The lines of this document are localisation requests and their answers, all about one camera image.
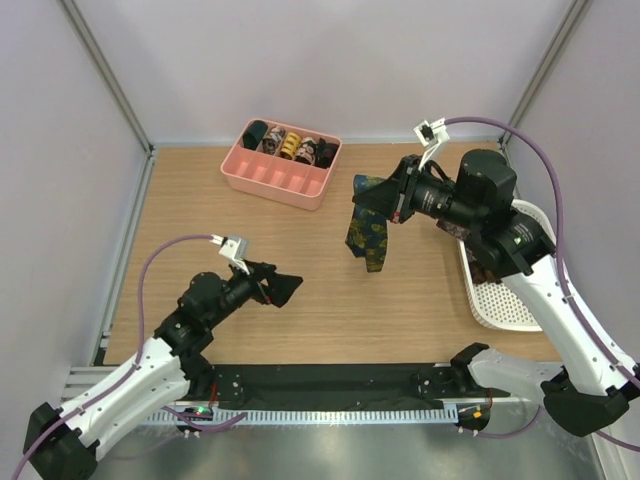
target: wooden tabletop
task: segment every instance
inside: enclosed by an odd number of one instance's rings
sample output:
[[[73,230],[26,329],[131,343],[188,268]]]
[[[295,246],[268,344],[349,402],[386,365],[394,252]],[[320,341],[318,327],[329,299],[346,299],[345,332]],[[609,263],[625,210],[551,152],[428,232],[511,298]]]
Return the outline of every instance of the wooden tabletop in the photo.
[[[455,177],[461,156],[490,143],[450,144],[438,162]],[[535,360],[558,360],[541,333],[490,330],[471,315],[456,242],[416,215],[392,225],[381,273],[367,273],[344,243],[355,174],[387,177],[413,144],[345,145],[322,206],[309,212],[232,190],[220,173],[228,148],[159,152],[140,219],[105,362],[129,358],[137,344],[136,285],[149,254],[194,233],[238,234],[247,259],[304,277],[282,309],[247,303],[214,330],[204,355],[213,363],[443,362],[473,342]],[[176,307],[191,278],[229,269],[203,240],[156,258],[144,290],[147,335]]]

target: pink container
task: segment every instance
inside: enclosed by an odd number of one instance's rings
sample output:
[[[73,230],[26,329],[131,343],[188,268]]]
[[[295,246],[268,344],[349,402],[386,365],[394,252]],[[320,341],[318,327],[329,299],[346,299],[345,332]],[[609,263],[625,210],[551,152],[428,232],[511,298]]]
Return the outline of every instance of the pink container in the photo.
[[[267,155],[259,151],[260,147],[258,150],[244,148],[242,133],[256,120],[265,122],[269,129],[279,125],[287,133],[293,132],[300,138],[311,137],[315,142],[323,138],[327,143],[337,144],[338,150],[331,166],[317,168],[281,158],[279,149],[275,155]],[[222,174],[232,188],[305,210],[316,210],[320,207],[342,150],[339,138],[261,118],[254,118],[248,122],[242,133],[220,166]]]

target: white basket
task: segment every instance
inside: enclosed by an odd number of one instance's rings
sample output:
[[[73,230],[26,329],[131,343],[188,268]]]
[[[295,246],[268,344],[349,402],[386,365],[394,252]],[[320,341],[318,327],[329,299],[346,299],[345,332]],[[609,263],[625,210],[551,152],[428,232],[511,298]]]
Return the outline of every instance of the white basket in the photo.
[[[513,206],[522,213],[533,217],[547,235],[555,243],[556,237],[553,227],[545,213],[534,204],[524,200],[514,200]],[[485,282],[481,285],[474,285],[469,270],[469,261],[464,242],[458,241],[460,260],[464,273],[464,283],[467,289],[467,298],[474,318],[488,328],[497,330],[513,330],[517,332],[541,332],[542,329],[534,320],[529,309],[524,306],[515,294],[503,283],[495,284]]]

